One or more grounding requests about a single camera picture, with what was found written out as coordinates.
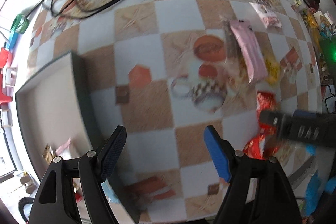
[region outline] silver screw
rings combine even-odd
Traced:
[[[244,156],[244,152],[243,152],[242,150],[236,150],[236,151],[235,151],[235,155],[236,155],[237,157],[242,157],[242,156]]]
[[[277,158],[276,158],[276,157],[273,157],[273,156],[269,157],[268,160],[269,160],[271,163],[273,163],[273,164],[276,164],[276,163],[278,162]]]
[[[53,162],[55,162],[55,163],[58,163],[58,162],[60,162],[61,161],[61,157],[55,157],[53,160],[52,160]]]
[[[91,150],[91,151],[89,151],[89,152],[86,153],[86,155],[87,155],[89,158],[92,158],[95,154],[96,154],[96,151],[93,151],[93,150]]]

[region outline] cup handle print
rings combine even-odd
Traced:
[[[183,92],[182,90],[179,91],[179,89],[177,89],[177,86],[180,86],[183,89],[188,88],[188,91],[187,92]],[[175,98],[185,99],[191,96],[192,86],[191,83],[188,82],[187,75],[175,78],[171,83],[170,87],[171,87],[171,93]]]

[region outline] red plastic chair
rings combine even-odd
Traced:
[[[2,93],[2,75],[0,75],[0,105],[3,103],[10,103],[13,101],[12,96],[7,96]]]
[[[4,48],[1,48],[0,50],[0,69],[2,69],[6,64],[10,66],[12,63],[12,59],[13,59],[13,54]]]

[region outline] yellow package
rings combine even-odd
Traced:
[[[276,86],[280,81],[281,67],[275,60],[273,54],[268,52],[264,53],[264,61],[267,68],[268,76],[266,81],[271,86]]]

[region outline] pink package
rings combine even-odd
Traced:
[[[257,38],[252,32],[250,22],[231,20],[230,27],[241,48],[247,67],[249,83],[265,79],[268,75],[267,68]]]

